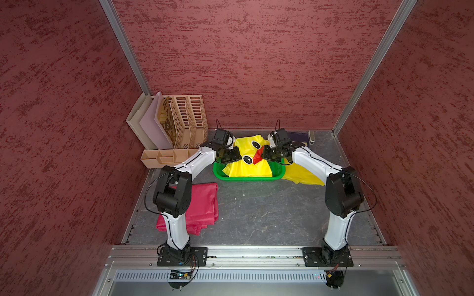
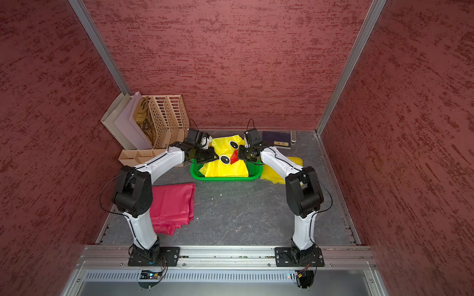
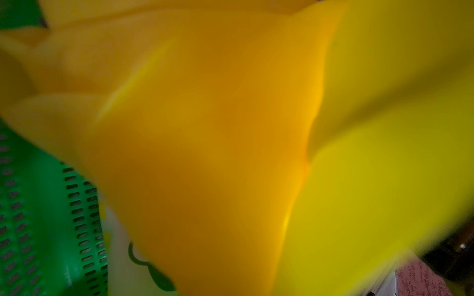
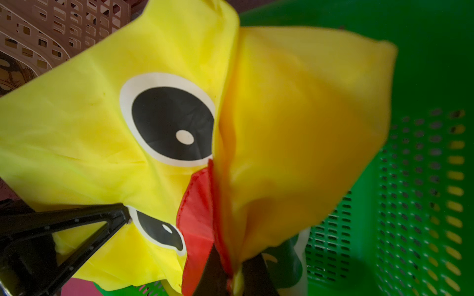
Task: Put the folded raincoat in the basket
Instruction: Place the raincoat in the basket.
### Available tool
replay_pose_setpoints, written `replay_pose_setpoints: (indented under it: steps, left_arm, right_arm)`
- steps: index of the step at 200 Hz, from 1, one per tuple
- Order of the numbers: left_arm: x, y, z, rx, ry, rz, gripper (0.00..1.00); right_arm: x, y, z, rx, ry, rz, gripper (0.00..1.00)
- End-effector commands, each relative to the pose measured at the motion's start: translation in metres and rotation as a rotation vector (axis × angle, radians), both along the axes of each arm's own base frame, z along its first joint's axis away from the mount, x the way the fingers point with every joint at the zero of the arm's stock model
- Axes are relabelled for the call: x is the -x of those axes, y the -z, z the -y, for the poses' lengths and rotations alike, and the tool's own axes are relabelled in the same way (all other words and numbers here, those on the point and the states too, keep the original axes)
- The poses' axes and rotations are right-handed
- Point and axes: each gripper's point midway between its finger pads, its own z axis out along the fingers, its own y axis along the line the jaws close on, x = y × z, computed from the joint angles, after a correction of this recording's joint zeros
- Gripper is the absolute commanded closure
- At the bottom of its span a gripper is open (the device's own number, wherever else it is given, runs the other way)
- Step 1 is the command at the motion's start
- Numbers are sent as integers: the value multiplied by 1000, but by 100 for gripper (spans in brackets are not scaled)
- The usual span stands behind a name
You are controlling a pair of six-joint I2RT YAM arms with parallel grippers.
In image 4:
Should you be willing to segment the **yellow duck raincoat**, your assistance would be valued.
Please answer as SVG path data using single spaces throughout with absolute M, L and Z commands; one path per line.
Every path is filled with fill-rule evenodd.
M 395 45 L 242 27 L 225 1 L 149 1 L 104 41 L 1 98 L 1 177 L 34 210 L 132 216 L 76 277 L 190 296 L 212 248 L 242 264 L 320 223 L 386 141 Z

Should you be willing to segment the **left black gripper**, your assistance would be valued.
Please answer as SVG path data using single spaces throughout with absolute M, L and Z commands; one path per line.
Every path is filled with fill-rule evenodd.
M 1 210 L 1 295 L 58 296 L 63 285 L 121 227 L 130 221 L 126 206 L 35 212 L 12 205 Z M 98 224 L 66 259 L 56 260 L 53 234 Z

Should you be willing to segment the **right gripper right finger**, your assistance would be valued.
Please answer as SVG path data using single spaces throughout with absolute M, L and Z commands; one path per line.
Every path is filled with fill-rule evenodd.
M 262 254 L 242 264 L 244 296 L 279 296 L 273 285 Z

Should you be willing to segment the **dinosaur print raincoat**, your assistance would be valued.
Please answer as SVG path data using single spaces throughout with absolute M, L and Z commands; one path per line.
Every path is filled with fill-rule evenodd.
M 281 245 L 269 247 L 262 253 L 269 277 L 281 296 L 308 294 L 305 248 L 310 233 L 311 229 L 307 228 Z

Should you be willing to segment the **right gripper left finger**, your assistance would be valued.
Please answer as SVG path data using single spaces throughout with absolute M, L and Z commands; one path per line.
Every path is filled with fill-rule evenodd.
M 216 247 L 213 246 L 193 296 L 227 296 L 227 279 L 220 255 Z

